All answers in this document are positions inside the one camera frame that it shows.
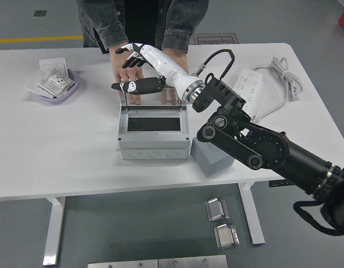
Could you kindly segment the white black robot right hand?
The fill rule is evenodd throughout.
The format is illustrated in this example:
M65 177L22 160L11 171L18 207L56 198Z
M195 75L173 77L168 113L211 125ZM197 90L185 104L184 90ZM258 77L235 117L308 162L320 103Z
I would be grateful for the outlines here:
M167 54L151 45L131 43L122 46L115 52L121 54L131 51L124 68L142 66L148 63L158 74L157 77L138 79L130 82L112 84L112 89L132 95L144 95L161 92L164 86L175 88L179 99L185 103L192 103L192 95L200 93L205 87L202 80L196 76L188 75Z

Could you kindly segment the person's left hand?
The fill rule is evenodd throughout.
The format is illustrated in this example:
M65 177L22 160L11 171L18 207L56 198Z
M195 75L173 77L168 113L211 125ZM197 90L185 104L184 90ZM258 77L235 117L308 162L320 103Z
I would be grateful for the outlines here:
M187 56L184 51L175 49L162 49L162 51L167 54L173 61L175 61L186 73L189 73ZM162 104L167 103L167 96L169 96L171 104L181 104L181 100L177 96L175 88L164 88L161 93Z

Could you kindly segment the person's right hand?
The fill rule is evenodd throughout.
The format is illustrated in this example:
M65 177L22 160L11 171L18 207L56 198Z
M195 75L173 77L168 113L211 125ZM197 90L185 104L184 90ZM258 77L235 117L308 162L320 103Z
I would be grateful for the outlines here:
M132 68L122 68L122 65L127 61L131 52L127 51L122 52L121 54L116 54L115 51L126 44L126 42L122 42L108 48L113 77L116 83L121 81L135 81L143 78L142 68L140 67L134 66Z

